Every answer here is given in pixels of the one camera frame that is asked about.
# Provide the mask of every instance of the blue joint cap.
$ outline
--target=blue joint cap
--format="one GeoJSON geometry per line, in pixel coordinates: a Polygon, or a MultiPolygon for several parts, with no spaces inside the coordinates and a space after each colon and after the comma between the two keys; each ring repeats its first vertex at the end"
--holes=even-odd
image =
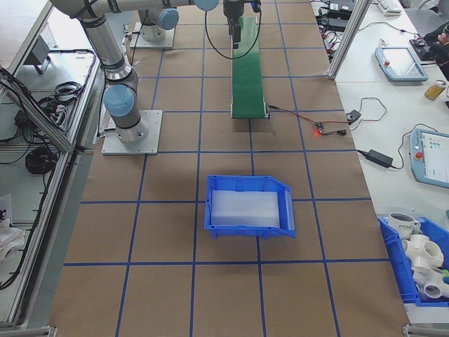
{"type": "Polygon", "coordinates": [[[113,117],[124,117],[134,107],[134,95],[131,89],[123,84],[115,84],[103,95],[103,103],[113,117]]]}
{"type": "Polygon", "coordinates": [[[175,8],[167,8],[164,10],[157,21],[157,25],[165,30],[170,30],[176,27],[180,20],[180,14],[175,8]]]}
{"type": "Polygon", "coordinates": [[[213,10],[215,7],[218,6],[219,2],[220,0],[194,0],[196,7],[205,12],[213,10]]]}

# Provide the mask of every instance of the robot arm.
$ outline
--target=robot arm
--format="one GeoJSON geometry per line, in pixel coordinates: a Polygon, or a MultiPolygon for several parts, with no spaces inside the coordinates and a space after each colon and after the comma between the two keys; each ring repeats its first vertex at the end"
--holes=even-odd
{"type": "Polygon", "coordinates": [[[196,5],[202,11],[211,11],[219,0],[51,0],[51,3],[72,19],[101,18],[105,13],[138,11],[151,7],[174,8],[196,5]]]}
{"type": "Polygon", "coordinates": [[[138,76],[117,45],[105,13],[144,11],[145,21],[163,29],[174,28],[178,6],[196,5],[211,11],[219,0],[51,0],[71,18],[80,21],[105,70],[108,89],[103,95],[106,110],[116,124],[121,142],[135,142],[147,137],[149,127],[137,107],[138,76]]]}
{"type": "MultiPolygon", "coordinates": [[[[113,82],[129,77],[133,70],[125,61],[121,49],[115,42],[105,13],[148,10],[148,19],[156,21],[154,24],[163,25],[158,20],[169,8],[195,4],[201,10],[210,11],[218,5],[218,2],[219,0],[51,0],[54,7],[71,18],[79,19],[103,64],[107,80],[113,82]]],[[[177,14],[175,19],[172,15],[166,15],[166,17],[170,21],[168,25],[176,26],[177,14]]]]}
{"type": "Polygon", "coordinates": [[[239,19],[243,15],[244,6],[246,3],[251,4],[254,13],[260,12],[260,0],[223,0],[223,13],[227,18],[229,35],[231,35],[233,49],[238,48],[239,42],[241,41],[241,27],[239,19]]]}

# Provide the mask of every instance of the green conveyor belt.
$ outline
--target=green conveyor belt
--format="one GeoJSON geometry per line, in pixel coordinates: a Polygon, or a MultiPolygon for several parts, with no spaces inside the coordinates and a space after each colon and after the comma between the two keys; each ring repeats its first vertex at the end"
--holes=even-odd
{"type": "MultiPolygon", "coordinates": [[[[257,35],[255,18],[240,18],[241,42],[234,58],[246,53],[257,35]]],[[[232,118],[266,118],[259,43],[248,55],[232,61],[232,118]]]]}

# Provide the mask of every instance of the hand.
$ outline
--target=hand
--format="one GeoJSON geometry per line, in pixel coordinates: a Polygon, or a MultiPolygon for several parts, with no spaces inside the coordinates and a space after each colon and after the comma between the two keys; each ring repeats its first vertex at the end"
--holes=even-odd
{"type": "Polygon", "coordinates": [[[440,44],[449,44],[449,35],[446,33],[438,35],[438,41],[440,41],[440,44]]]}

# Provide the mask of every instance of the black box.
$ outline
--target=black box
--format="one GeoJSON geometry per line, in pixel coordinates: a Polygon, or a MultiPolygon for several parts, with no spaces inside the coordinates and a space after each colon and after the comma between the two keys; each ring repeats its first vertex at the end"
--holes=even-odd
{"type": "Polygon", "coordinates": [[[49,47],[43,40],[42,36],[39,35],[33,49],[29,52],[27,59],[25,60],[25,65],[43,65],[50,51],[49,47]]]}

